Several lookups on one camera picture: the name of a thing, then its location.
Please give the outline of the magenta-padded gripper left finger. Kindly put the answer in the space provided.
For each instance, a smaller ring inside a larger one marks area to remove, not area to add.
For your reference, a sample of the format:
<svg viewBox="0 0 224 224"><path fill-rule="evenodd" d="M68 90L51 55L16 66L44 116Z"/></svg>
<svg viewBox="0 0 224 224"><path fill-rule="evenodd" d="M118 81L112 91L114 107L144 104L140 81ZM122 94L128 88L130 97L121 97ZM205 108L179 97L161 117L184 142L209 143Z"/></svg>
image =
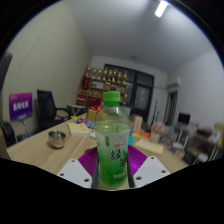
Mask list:
<svg viewBox="0 0 224 224"><path fill-rule="evenodd" d="M97 148L87 149L78 159L70 159L58 176L78 186L96 189L99 182Z"/></svg>

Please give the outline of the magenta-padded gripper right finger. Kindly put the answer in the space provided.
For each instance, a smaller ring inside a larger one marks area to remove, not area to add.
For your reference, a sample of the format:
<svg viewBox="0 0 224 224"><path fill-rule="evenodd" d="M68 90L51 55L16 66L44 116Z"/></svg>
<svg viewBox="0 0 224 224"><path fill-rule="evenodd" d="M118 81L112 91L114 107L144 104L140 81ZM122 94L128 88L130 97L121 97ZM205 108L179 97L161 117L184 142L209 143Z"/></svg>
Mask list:
<svg viewBox="0 0 224 224"><path fill-rule="evenodd" d="M147 157L133 146L128 147L127 165L130 188L143 187L170 174L156 156Z"/></svg>

